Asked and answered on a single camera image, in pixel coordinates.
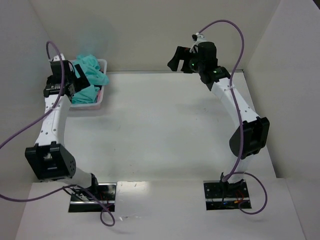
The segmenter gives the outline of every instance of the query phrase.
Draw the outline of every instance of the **black connector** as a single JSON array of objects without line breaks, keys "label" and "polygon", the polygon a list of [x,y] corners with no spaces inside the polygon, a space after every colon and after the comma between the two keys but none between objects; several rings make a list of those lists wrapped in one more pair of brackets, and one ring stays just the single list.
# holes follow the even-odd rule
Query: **black connector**
[{"label": "black connector", "polygon": [[77,78],[76,73],[70,70],[69,61],[63,60],[64,86],[61,86],[62,72],[60,61],[52,61],[50,66],[52,75],[47,78],[46,86],[43,90],[43,95],[45,98],[47,98],[49,95],[57,95],[62,87],[62,96],[67,95],[71,100],[75,93],[80,92],[82,89],[90,86],[90,83],[79,64],[74,66],[80,75],[80,77]]},{"label": "black connector", "polygon": [[[244,121],[243,125],[243,151],[241,159],[257,154],[266,146],[270,122],[266,117],[257,117],[255,121]],[[238,156],[240,151],[240,127],[234,132],[229,140],[232,153]]]},{"label": "black connector", "polygon": [[27,147],[24,152],[34,174],[39,180],[72,178],[76,173],[76,160],[61,144]]},{"label": "black connector", "polygon": [[224,174],[220,176],[220,181],[208,181],[203,183],[206,210],[233,210],[251,209],[250,196],[247,183],[244,180],[236,183],[222,182]]},{"label": "black connector", "polygon": [[197,35],[192,34],[192,40],[193,40],[193,41],[197,41],[197,39],[198,39]]},{"label": "black connector", "polygon": [[[196,35],[192,35],[192,38],[197,40]],[[230,78],[229,72],[223,66],[218,66],[217,48],[213,42],[199,43],[197,52],[190,52],[189,47],[178,46],[167,66],[176,72],[180,60],[183,61],[181,71],[185,74],[198,73],[210,91],[220,79]]]}]

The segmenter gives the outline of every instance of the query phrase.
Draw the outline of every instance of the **pink plastic bin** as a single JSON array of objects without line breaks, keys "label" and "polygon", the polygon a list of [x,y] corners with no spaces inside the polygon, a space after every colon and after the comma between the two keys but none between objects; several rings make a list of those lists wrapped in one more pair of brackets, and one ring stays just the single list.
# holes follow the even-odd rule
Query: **pink plastic bin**
[{"label": "pink plastic bin", "polygon": [[[107,61],[104,59],[98,59],[101,69],[103,69],[103,74],[107,73]],[[87,104],[71,104],[71,110],[98,110],[101,107],[102,99],[104,98],[105,86],[101,87],[101,90],[98,93],[97,100],[95,103]]]}]

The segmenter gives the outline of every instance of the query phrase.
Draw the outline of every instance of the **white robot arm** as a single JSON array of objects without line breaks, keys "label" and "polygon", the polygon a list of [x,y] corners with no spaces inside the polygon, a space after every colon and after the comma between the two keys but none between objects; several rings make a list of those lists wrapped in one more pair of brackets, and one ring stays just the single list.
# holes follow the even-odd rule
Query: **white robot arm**
[{"label": "white robot arm", "polygon": [[[201,81],[208,87],[208,89],[217,96],[225,109],[231,116],[235,133],[230,138],[229,146],[232,153],[238,156],[240,151],[240,128],[239,118],[236,105],[230,89],[233,89],[236,97],[243,126],[244,144],[239,162],[235,172],[245,172],[248,168],[253,156],[257,154],[261,148],[266,145],[270,123],[266,117],[260,118],[259,115],[252,110],[241,94],[232,84],[230,86],[230,74],[222,67],[218,66],[217,48],[213,42],[209,42],[202,34],[192,35],[193,45],[188,47],[178,46],[176,52],[167,64],[172,71],[178,70],[180,60],[183,60],[181,71],[192,74],[198,73]],[[235,165],[235,161],[229,163],[229,167],[223,172],[230,173]],[[243,174],[234,174],[227,181],[228,184],[236,184],[243,180]]]},{"label": "white robot arm", "polygon": [[50,63],[52,75],[48,77],[43,90],[45,113],[51,109],[59,97],[59,90],[63,94],[52,112],[43,119],[42,127],[33,147],[25,149],[25,157],[35,175],[41,181],[61,181],[68,185],[75,184],[84,188],[95,188],[98,184],[92,173],[84,172],[76,166],[75,158],[64,147],[64,134],[68,111],[74,93],[88,87],[90,84],[79,65],[77,78],[75,69],[70,68],[70,62],[63,60],[65,83],[61,86],[61,64],[58,56]]}]

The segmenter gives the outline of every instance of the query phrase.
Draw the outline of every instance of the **white wall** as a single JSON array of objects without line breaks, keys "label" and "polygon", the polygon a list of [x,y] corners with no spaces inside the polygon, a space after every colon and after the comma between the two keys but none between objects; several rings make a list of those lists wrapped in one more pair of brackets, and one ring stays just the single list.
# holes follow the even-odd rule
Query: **white wall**
[{"label": "white wall", "polygon": [[[31,4],[2,0],[0,5],[0,142],[43,113],[43,88],[50,73],[48,35]],[[25,159],[39,127],[27,130],[0,150],[0,193],[27,198],[34,174]],[[24,203],[0,199],[1,239],[15,239]]]},{"label": "white wall", "polygon": [[245,76],[256,109],[270,120],[271,159],[279,177],[292,178],[288,187],[308,240],[320,234],[319,67],[320,10],[312,0],[281,0]]},{"label": "white wall", "polygon": [[[30,0],[50,38],[68,58],[92,53],[108,60],[108,70],[169,70],[178,45],[218,19],[243,30],[250,59],[279,0]],[[229,69],[241,42],[232,26],[220,23],[205,32]]]}]

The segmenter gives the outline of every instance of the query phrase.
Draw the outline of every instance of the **white panel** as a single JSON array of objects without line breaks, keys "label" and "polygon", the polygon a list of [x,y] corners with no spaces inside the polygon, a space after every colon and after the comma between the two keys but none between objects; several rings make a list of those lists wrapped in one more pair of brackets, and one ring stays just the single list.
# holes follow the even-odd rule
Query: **white panel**
[{"label": "white panel", "polygon": [[288,186],[308,240],[319,239],[320,10],[282,0],[245,76],[256,108],[270,120],[273,165]]},{"label": "white panel", "polygon": [[[243,68],[279,0],[30,0],[46,31],[69,59],[91,53],[115,70],[169,70],[177,46],[218,19],[234,21],[245,38]],[[241,42],[226,23],[205,31],[219,63],[231,69]]]},{"label": "white panel", "polygon": [[220,79],[219,82],[213,84],[211,92],[221,101],[233,120],[235,129],[237,129],[239,127],[239,117],[234,98],[232,97],[231,88],[233,89],[234,96],[240,110],[242,122],[254,122],[257,120],[259,115],[248,106],[246,100],[244,100],[241,94],[238,92],[236,85],[232,84],[232,86],[229,87],[229,82],[230,80],[227,77]]},{"label": "white panel", "polygon": [[[206,211],[201,180],[118,182],[114,227],[102,225],[99,212],[68,213],[70,197],[61,191],[27,203],[16,240],[305,240],[285,180],[263,183],[268,205],[248,216],[236,209]],[[60,186],[34,183],[29,197]],[[263,191],[254,179],[248,179],[248,190],[257,210]]]},{"label": "white panel", "polygon": [[[44,113],[47,113],[51,109],[58,96],[58,94],[54,94],[44,98]],[[41,131],[34,143],[35,145],[49,146],[52,142],[65,145],[65,126],[70,106],[71,102],[66,94],[59,98],[57,106],[43,119]]]},{"label": "white panel", "polygon": [[296,212],[307,240],[319,239],[320,180],[287,179]]},{"label": "white panel", "polygon": [[[43,114],[43,88],[50,65],[48,35],[28,1],[2,0],[0,4],[0,142]],[[27,198],[34,174],[25,158],[40,125],[0,150],[0,192]],[[0,199],[0,238],[13,240],[25,204]]]}]

